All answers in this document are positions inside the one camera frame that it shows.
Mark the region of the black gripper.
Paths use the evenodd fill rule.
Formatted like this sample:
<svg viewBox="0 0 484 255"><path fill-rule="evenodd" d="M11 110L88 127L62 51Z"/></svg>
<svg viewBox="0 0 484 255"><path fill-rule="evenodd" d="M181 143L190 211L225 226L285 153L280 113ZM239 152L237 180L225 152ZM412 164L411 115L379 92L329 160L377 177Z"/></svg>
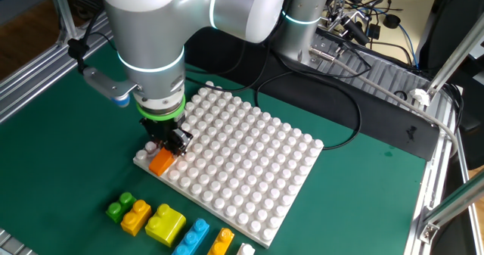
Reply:
<svg viewBox="0 0 484 255"><path fill-rule="evenodd" d="M174 156L184 155L193 135L180 129L185 117L156 121L143 117L139 123L145 128L150 140L145 144L147 152L155 152L161 147L168 149Z"/></svg>

